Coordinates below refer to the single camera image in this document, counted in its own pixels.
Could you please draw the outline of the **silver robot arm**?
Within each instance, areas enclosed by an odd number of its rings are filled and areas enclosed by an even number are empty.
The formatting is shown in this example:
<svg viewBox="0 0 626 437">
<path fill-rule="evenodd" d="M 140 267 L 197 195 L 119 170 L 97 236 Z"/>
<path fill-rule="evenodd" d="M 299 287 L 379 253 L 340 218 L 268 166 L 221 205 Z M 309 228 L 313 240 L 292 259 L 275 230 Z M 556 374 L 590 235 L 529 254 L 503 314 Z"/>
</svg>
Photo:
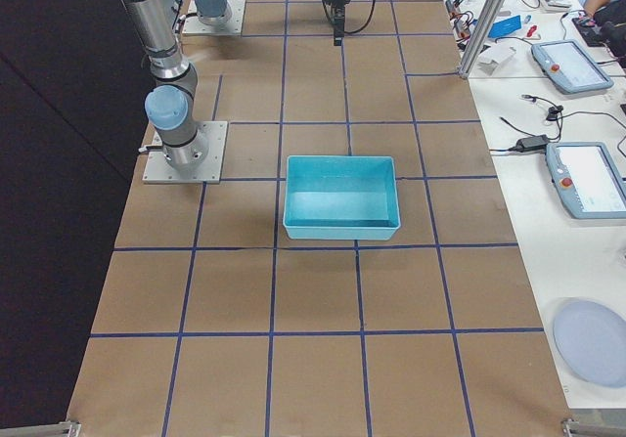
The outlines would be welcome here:
<svg viewBox="0 0 626 437">
<path fill-rule="evenodd" d="M 345 28 L 345 7 L 351 0 L 322 0 L 327 20 L 340 45 Z M 132 20 L 150 62 L 155 89 L 145 100 L 145 111 L 161 138 L 161 152 L 167 164 L 182 170 L 206 159 L 211 148 L 201 135 L 201 126 L 192 118 L 198 75 L 182 53 L 171 22 L 160 0 L 121 0 Z M 195 0 L 197 16 L 204 24 L 219 24 L 232 17 L 228 0 Z"/>
<path fill-rule="evenodd" d="M 230 16 L 228 0 L 195 0 L 197 17 L 200 22 L 208 25 L 219 25 Z"/>
</svg>

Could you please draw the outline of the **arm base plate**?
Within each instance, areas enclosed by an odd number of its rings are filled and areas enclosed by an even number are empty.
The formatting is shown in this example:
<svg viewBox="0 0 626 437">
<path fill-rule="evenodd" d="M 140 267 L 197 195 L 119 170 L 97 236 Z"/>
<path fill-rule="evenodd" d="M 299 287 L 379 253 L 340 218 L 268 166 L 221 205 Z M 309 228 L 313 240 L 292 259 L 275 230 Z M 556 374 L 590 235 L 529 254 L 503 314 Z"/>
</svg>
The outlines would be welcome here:
<svg viewBox="0 0 626 437">
<path fill-rule="evenodd" d="M 187 13 L 179 19 L 178 33 L 187 36 L 239 36 L 242 34 L 246 0 L 227 0 L 222 16 L 198 15 L 195 0 L 191 0 Z"/>
<path fill-rule="evenodd" d="M 184 147 L 165 145 L 158 133 L 148 150 L 143 182 L 147 184 L 219 184 L 227 141 L 227 121 L 197 121 L 195 139 Z"/>
</svg>

